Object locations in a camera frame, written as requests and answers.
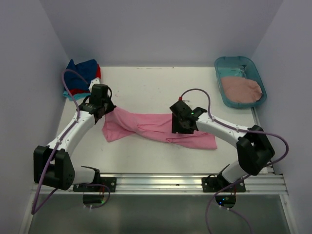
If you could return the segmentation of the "pink t-shirt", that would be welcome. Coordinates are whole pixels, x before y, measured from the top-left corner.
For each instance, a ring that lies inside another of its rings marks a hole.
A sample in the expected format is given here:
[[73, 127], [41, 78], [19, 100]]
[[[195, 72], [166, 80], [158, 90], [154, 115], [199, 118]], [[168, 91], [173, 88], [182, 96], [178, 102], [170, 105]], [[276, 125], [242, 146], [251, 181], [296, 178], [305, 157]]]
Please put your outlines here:
[[215, 136], [210, 133], [195, 131], [193, 134], [173, 134], [171, 114], [136, 114], [116, 107], [105, 115], [102, 133], [107, 142], [138, 134], [150, 140], [190, 149], [217, 149]]

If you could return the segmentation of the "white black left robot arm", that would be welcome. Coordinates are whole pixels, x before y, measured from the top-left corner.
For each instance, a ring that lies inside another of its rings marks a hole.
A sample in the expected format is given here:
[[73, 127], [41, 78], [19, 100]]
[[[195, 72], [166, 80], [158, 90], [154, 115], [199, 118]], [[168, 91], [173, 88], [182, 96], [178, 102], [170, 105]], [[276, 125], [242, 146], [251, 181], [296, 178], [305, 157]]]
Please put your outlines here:
[[88, 166], [75, 167], [71, 156], [84, 135], [107, 113], [115, 109], [109, 93], [111, 89], [99, 78], [91, 81], [91, 94], [78, 105], [70, 123], [47, 146], [34, 150], [34, 182], [52, 188], [67, 190], [72, 185], [82, 185], [94, 192], [101, 187], [99, 169]]

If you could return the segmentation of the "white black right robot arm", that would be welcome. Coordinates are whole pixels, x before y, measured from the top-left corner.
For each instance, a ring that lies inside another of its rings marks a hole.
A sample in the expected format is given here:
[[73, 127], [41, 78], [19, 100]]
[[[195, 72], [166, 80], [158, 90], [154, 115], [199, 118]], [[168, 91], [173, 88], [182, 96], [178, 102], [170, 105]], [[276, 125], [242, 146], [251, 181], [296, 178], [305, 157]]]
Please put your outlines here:
[[213, 116], [201, 107], [191, 109], [179, 100], [170, 107], [172, 112], [172, 133], [193, 134], [195, 131], [210, 133], [234, 146], [238, 159], [227, 165], [218, 175], [209, 175], [204, 182], [214, 190], [229, 191], [234, 183], [247, 176], [256, 176], [275, 155], [263, 129], [235, 125]]

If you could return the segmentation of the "folded teal t-shirt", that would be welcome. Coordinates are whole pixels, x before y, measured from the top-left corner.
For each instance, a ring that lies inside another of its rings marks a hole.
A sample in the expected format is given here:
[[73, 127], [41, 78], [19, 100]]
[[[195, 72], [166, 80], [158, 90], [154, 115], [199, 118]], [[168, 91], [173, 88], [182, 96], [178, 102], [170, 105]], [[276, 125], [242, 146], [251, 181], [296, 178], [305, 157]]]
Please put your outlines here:
[[[82, 98], [89, 96], [90, 94], [91, 93], [77, 93], [77, 94], [74, 94], [73, 97], [75, 100], [79, 100], [79, 99], [82, 99]], [[68, 98], [70, 101], [73, 101], [72, 97], [70, 96], [70, 94], [67, 91], [63, 92], [63, 96], [65, 98]]]

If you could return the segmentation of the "salmon pink cloth in bin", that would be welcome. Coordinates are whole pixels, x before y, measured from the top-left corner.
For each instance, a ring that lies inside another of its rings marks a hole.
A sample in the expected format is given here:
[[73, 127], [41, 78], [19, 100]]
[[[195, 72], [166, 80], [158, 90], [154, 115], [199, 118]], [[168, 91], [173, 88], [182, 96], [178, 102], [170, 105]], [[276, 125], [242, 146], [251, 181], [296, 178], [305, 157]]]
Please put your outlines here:
[[254, 103], [261, 99], [263, 93], [256, 81], [243, 77], [223, 77], [222, 87], [227, 99], [236, 103]]

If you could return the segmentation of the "teal plastic bin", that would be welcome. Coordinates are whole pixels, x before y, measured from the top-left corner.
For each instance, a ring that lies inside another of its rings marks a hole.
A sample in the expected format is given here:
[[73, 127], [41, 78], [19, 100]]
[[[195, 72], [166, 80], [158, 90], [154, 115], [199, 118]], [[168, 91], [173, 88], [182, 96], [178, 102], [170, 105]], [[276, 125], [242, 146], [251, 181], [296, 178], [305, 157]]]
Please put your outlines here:
[[262, 105], [267, 94], [254, 62], [244, 56], [219, 57], [214, 62], [219, 91], [224, 104], [247, 109]]

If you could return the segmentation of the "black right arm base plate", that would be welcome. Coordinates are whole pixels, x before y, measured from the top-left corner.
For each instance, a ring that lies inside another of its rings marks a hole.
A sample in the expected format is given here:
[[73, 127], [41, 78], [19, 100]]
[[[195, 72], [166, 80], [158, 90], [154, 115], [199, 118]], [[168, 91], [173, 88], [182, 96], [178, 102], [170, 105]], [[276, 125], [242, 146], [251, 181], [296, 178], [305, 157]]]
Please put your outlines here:
[[[219, 176], [216, 175], [208, 175], [201, 178], [201, 185], [202, 190], [204, 193], [216, 193], [220, 191], [221, 189], [227, 187], [230, 185], [226, 180], [222, 179]], [[244, 193], [246, 192], [246, 187], [244, 182], [240, 182], [237, 185], [234, 185], [226, 190], [224, 192], [238, 192], [238, 193]]]

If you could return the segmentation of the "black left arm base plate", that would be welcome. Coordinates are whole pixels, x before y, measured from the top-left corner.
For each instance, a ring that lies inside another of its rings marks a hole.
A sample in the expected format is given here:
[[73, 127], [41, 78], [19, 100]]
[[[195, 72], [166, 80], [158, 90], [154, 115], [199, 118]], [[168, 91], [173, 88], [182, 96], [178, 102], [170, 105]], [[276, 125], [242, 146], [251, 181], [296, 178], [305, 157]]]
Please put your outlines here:
[[116, 177], [100, 177], [99, 181], [92, 184], [77, 184], [73, 186], [74, 192], [108, 192], [116, 191]]

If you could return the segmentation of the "aluminium mounting rail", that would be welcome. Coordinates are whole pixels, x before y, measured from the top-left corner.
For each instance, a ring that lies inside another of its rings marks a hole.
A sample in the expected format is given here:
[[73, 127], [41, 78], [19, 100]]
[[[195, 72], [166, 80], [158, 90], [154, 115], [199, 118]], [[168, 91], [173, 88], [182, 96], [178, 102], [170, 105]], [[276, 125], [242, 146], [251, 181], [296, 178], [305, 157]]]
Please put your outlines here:
[[[210, 188], [207, 175], [202, 174], [101, 174], [116, 195], [212, 195], [219, 191]], [[281, 175], [251, 176], [227, 189], [224, 194], [286, 195], [285, 180]]]

